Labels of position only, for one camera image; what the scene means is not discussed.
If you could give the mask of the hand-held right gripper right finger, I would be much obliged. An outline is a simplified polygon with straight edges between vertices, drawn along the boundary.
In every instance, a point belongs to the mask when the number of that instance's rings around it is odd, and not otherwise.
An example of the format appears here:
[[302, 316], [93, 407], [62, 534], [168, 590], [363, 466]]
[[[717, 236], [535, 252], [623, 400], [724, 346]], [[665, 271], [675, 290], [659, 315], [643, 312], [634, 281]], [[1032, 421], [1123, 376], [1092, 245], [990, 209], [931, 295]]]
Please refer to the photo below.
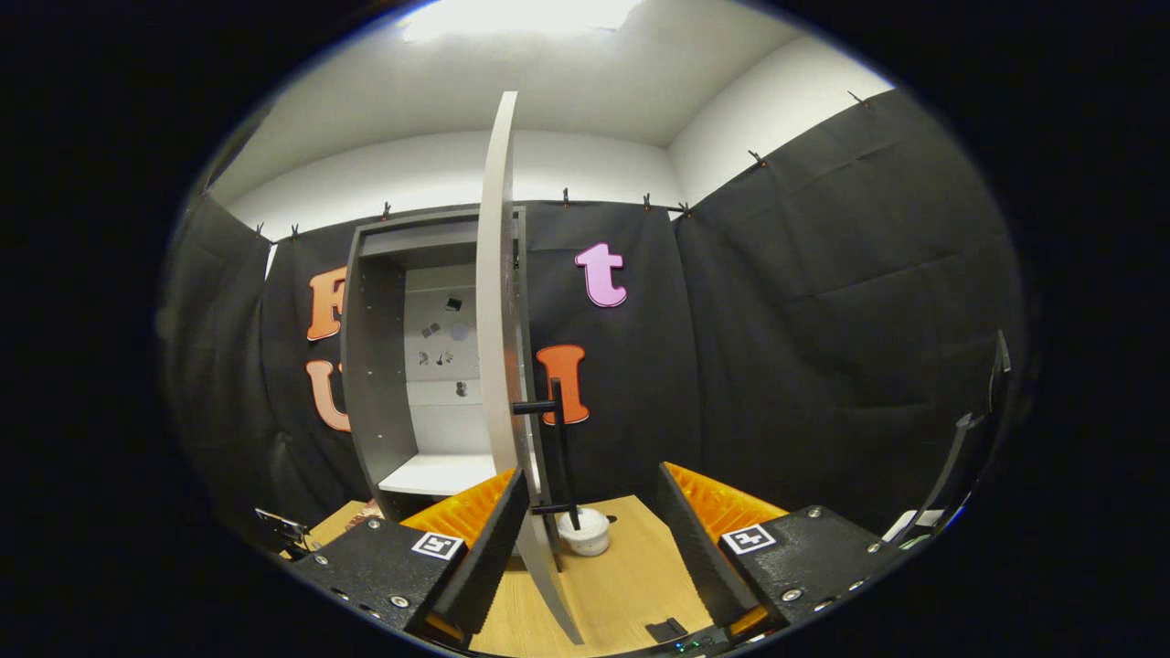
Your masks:
[[732, 640], [808, 624], [911, 557], [824, 505], [784, 510], [673, 462], [658, 467], [656, 500], [707, 615]]

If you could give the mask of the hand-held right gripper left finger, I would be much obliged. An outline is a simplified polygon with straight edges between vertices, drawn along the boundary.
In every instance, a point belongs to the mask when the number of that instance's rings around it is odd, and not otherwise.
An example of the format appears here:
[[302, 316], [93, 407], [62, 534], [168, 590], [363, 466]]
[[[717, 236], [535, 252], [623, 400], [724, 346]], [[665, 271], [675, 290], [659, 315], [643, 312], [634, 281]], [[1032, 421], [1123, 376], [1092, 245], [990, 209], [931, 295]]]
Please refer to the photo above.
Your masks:
[[510, 468], [410, 519], [355, 525], [292, 561], [292, 577], [393, 635], [463, 650], [529, 512], [526, 472]]

